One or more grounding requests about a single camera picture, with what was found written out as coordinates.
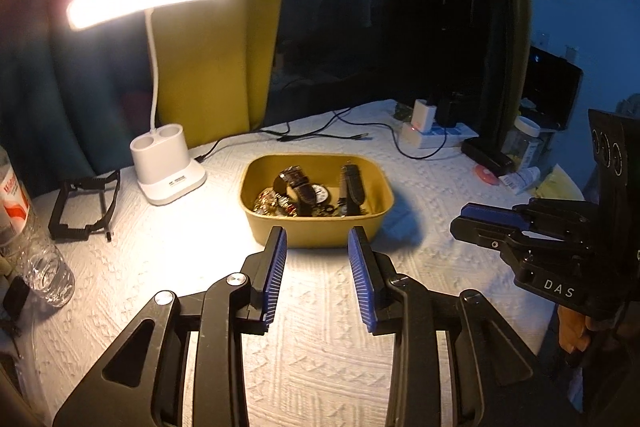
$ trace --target tablecloth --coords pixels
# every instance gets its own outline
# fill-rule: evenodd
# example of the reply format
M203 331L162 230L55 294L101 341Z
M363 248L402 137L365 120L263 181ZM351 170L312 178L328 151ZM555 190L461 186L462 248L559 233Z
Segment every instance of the tablecloth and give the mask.
M388 121L392 108L391 101L370 103L353 109L348 118ZM292 132L315 129L331 115L294 122ZM416 161L399 154L386 128L338 122L330 131L346 136L366 131L369 139L277 142L264 134L225 139L204 162L206 183L167 206L148 204L134 170L123 170L113 241L96 234L85 243L60 245L76 275L76 293L65 308L36 318L36 365L52 415L156 292L171 289L181 296L204 291L262 249L240 207L239 185L252 160L276 152L359 154L378 163L396 203L374 249L431 290L455 295L467 288L480 290L537 352L552 304L514 286L498 253L460 243L449 233L449 223L469 201L511 207L527 198L480 181L472 172L474 163L459 148ZM43 221L49 219L55 198L55 192L36 198ZM63 220L84 225L97 219L99 210L97 197L78 196L70 200ZM444 337L439 340L442 424L450 425L446 346ZM269 333L243 338L251 425L384 425L392 343L391 336L369 335L360 320L346 250L289 250ZM190 425L190 410L186 403L185 425Z

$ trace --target yellow container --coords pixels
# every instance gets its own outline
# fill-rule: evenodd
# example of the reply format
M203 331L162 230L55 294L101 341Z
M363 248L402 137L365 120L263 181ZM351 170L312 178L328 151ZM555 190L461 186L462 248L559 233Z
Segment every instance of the yellow container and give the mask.
M362 208L365 216L346 217L280 217L259 216L253 212L255 198L284 169L299 165L311 183L324 185L331 193L330 204L335 206L340 186L340 168L350 162L360 168L366 199ZM271 227L287 230L287 244L292 248L341 248L347 245L348 232L357 225L364 227L373 239L385 214L394 204L394 195L382 170L362 156L346 154L274 154L252 161L244 172L240 189L240 203L255 240L264 245Z

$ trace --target hand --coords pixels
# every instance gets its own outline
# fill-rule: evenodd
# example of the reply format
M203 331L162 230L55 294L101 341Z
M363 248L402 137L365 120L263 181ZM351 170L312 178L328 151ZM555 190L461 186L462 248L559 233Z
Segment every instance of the hand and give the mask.
M581 313L558 306L558 318L560 319L559 344L568 353L575 349L584 351L591 343L591 337L587 329L593 328L593 321Z

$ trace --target jar label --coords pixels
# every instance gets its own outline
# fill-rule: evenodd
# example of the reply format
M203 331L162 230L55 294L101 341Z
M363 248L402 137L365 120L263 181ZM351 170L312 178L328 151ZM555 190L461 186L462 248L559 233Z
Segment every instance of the jar label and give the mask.
M29 200L12 166L0 182L0 201L0 246L4 246L24 229L30 210Z

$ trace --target blue wall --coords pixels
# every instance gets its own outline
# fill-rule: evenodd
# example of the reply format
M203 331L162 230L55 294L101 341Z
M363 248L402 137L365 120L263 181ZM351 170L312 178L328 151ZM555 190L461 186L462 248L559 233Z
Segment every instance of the blue wall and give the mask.
M558 163L584 187L595 163L587 110L614 111L640 92L640 0L533 0L532 31L549 34L548 51L564 56L578 47L576 65L584 71L567 131L552 145Z

